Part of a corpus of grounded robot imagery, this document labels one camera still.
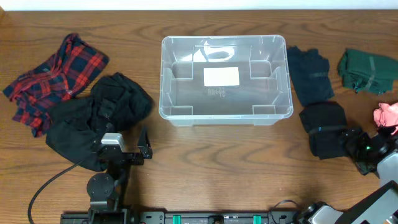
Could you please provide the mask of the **pink cloth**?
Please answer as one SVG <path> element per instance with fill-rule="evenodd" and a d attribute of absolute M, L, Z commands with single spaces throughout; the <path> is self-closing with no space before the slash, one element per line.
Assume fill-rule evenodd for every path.
<path fill-rule="evenodd" d="M 379 108 L 373 111 L 373 119 L 378 128 L 390 129 L 392 136 L 397 134 L 397 103 L 379 103 Z"/>

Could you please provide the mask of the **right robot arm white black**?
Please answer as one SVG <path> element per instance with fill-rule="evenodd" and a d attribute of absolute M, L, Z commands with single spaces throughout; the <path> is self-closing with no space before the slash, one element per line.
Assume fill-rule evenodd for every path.
<path fill-rule="evenodd" d="M 344 212 L 325 202 L 314 203 L 297 216 L 298 223 L 397 223 L 397 132 L 379 128 L 374 137 L 361 129 L 343 133 L 343 147 L 362 175 L 373 173 L 380 187 Z"/>

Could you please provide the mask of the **dark green cloth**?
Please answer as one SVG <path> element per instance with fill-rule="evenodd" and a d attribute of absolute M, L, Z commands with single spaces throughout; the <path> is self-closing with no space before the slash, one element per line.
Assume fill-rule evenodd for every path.
<path fill-rule="evenodd" d="M 397 60 L 355 49 L 346 49 L 339 64 L 338 74 L 343 86 L 356 93 L 367 91 L 382 95 L 392 91 L 397 80 Z"/>

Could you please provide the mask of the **black cloth bundle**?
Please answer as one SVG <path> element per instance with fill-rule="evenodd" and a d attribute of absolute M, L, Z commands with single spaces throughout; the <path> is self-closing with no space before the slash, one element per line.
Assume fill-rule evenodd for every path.
<path fill-rule="evenodd" d="M 337 102 L 315 103 L 299 114 L 311 153 L 321 160 L 344 157 L 341 134 L 348 129 L 344 109 Z"/>

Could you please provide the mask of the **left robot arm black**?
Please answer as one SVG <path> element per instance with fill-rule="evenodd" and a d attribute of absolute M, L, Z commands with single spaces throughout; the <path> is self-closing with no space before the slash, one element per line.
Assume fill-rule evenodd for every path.
<path fill-rule="evenodd" d="M 153 152 L 143 127 L 137 142 L 137 152 L 127 152 L 122 134 L 106 133 L 97 150 L 98 158 L 108 165 L 105 172 L 95 174 L 87 183 L 90 209 L 95 212 L 118 210 L 132 166 L 142 166 Z"/>

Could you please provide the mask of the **dark navy cloth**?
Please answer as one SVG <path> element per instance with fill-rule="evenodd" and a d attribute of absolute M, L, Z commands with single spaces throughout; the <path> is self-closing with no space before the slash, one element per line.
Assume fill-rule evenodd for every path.
<path fill-rule="evenodd" d="M 303 107 L 328 101 L 334 96 L 329 79 L 329 60 L 318 49 L 301 51 L 297 46 L 287 49 L 289 72 L 298 100 Z"/>

